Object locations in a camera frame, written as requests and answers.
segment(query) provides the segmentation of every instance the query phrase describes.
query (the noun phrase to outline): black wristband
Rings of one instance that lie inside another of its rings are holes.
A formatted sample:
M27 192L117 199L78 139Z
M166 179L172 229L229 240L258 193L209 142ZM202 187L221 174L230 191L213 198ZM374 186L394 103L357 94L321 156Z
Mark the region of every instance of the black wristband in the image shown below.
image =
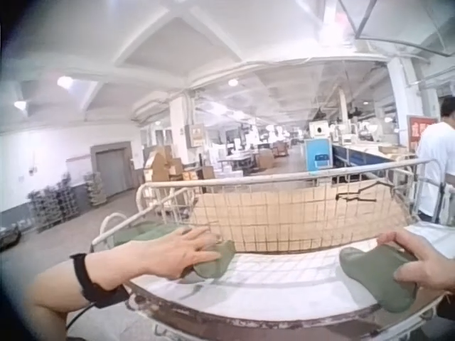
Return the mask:
M87 254L73 254L70 256L73 259L74 271L77 281L82 287L82 295L84 298L95 304L97 308L104 308L110 305L128 299L129 294L123 286L118 286L114 290L107 291L96 283L93 283L88 276L87 267L85 266L85 257Z

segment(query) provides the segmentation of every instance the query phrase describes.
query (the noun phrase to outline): white cloth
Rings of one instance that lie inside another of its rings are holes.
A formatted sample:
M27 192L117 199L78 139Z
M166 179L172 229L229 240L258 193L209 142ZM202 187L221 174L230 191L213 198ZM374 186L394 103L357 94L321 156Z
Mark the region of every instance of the white cloth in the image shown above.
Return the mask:
M445 122L428 126L422 133L417 148L419 158L434 159L420 170L420 175L438 183L443 182L446 174L455 175L455 129ZM438 198L438 187L424 183L419 210L432 216Z

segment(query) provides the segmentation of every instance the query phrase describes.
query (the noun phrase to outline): hand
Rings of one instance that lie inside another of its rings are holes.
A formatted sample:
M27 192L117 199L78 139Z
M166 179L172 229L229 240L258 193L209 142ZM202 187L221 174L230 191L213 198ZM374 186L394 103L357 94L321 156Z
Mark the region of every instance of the hand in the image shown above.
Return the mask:
M378 237L378 244L394 242L414 254L419 260L411 261L396 270L395 279L415 282L431 289L455 289L455 261L440 254L424 237L404 229Z
M221 257L218 252L204 251L217 242L217 235L207 227L195 228L187 232L181 227L159 239L141 243L140 259L143 274L169 279L181 277L185 268Z

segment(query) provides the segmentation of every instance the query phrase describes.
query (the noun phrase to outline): concrete floor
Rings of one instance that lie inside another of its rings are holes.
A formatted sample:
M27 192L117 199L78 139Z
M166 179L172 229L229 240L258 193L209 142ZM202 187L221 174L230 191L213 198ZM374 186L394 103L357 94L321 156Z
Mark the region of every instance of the concrete floor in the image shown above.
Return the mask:
M274 168L259 174L301 171L305 171L305 164L302 146L298 145L290 150L289 157L277 158ZM88 251L106 216L113 212L126 216L134 214L137 211L134 194L130 191L113 197L106 205L40 234L28 233L19 245L2 252L2 280L16 304L21 303L23 291L36 274L68 259L71 254ZM70 335L89 341L156 340L152 336L150 321L128 311L123 303L102 310L89 310L74 324Z

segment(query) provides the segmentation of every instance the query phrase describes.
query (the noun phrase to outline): wire shelf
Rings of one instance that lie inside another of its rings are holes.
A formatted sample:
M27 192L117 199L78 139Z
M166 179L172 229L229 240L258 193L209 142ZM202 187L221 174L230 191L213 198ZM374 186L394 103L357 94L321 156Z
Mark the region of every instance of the wire shelf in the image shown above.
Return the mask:
M146 183L136 203L163 223L209 226L238 252L316 251L415 222L417 166L427 162Z

